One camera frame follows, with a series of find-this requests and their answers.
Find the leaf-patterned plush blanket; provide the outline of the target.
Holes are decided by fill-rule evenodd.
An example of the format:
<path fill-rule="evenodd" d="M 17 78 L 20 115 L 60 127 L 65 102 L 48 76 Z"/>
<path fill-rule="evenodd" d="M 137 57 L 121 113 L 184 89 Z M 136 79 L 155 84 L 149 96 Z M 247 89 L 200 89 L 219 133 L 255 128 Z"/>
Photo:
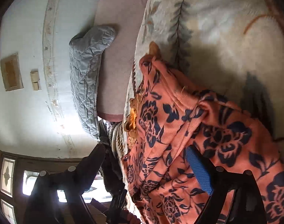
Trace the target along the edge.
<path fill-rule="evenodd" d="M 284 163 L 284 15 L 273 0 L 148 0 L 126 95 L 125 124 L 151 55 L 193 84 L 218 93 L 258 119 Z M 129 208 L 141 214 L 129 196 Z"/>

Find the beige wall switch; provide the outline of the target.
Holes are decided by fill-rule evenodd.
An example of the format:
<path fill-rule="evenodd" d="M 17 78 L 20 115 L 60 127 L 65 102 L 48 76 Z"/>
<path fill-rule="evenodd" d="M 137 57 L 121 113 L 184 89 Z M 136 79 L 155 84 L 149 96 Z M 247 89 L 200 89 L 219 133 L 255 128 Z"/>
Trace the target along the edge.
<path fill-rule="evenodd" d="M 31 71 L 30 72 L 31 83 L 34 91 L 40 90 L 40 78 L 38 71 Z"/>

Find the dark brown fleece garment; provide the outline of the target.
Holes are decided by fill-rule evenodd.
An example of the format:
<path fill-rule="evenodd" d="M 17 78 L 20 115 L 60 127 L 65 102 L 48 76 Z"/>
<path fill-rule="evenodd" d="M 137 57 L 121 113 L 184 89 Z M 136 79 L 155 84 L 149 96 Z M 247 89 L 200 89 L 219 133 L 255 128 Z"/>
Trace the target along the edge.
<path fill-rule="evenodd" d="M 99 120 L 100 144 L 105 147 L 105 159 L 100 173 L 104 179 L 106 191 L 114 196 L 123 191 L 125 184 L 117 152 L 112 150 L 112 142 L 109 137 L 112 126 L 110 122 L 104 119 Z"/>

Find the stained glass window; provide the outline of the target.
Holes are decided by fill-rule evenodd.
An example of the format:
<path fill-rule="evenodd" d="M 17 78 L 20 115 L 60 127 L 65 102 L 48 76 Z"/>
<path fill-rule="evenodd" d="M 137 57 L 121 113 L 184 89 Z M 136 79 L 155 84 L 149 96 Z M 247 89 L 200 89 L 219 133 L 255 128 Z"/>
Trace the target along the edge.
<path fill-rule="evenodd" d="M 81 159 L 77 158 L 36 158 L 22 155 L 1 154 L 0 156 L 0 207 L 9 223 L 22 223 L 28 199 L 33 191 L 34 184 L 43 170 L 48 173 L 63 172 L 73 169 Z M 57 190 L 60 211 L 64 215 L 65 223 L 74 223 L 69 215 L 69 208 L 65 192 Z M 105 223 L 105 217 L 92 206 L 96 200 L 105 207 L 109 207 L 112 196 L 105 189 L 104 180 L 97 174 L 91 187 L 82 194 L 83 200 L 89 206 L 97 223 Z"/>

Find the grey quilted pillow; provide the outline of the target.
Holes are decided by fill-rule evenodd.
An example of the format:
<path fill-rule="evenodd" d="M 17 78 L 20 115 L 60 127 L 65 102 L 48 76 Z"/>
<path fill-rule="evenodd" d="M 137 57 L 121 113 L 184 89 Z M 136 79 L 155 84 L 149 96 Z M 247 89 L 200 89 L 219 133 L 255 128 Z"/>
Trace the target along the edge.
<path fill-rule="evenodd" d="M 70 82 L 74 108 L 83 129 L 100 140 L 97 116 L 97 92 L 102 54 L 114 41 L 116 31 L 110 26 L 94 26 L 69 42 Z"/>

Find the pink mattress sheet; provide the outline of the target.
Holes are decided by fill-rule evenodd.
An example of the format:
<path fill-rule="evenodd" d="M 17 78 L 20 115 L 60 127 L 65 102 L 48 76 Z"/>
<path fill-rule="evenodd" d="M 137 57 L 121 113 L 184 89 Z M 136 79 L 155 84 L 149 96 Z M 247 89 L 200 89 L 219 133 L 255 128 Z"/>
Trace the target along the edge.
<path fill-rule="evenodd" d="M 102 55 L 97 93 L 97 114 L 107 121 L 123 119 L 135 44 L 146 2 L 100 0 L 97 6 L 94 25 L 108 25 L 116 32 L 115 39 Z"/>

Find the framed wall panel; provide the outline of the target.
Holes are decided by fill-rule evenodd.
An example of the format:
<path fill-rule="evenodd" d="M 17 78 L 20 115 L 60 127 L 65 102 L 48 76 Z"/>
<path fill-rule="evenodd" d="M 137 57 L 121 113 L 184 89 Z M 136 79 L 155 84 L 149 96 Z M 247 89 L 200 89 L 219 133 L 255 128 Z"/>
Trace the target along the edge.
<path fill-rule="evenodd" d="M 19 67 L 18 53 L 3 58 L 0 61 L 0 67 L 5 91 L 14 91 L 24 88 Z"/>

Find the orange floral garment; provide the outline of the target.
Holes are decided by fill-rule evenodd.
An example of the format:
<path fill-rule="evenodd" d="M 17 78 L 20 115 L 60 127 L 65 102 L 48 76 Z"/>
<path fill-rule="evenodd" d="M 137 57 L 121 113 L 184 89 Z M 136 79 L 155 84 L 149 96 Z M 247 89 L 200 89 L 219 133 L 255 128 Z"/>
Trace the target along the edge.
<path fill-rule="evenodd" d="M 268 223 L 284 223 L 284 163 L 264 125 L 224 96 L 193 84 L 154 56 L 125 124 L 128 191 L 144 223 L 194 223 L 208 200 L 190 168 L 196 146 L 216 166 L 250 170 Z"/>

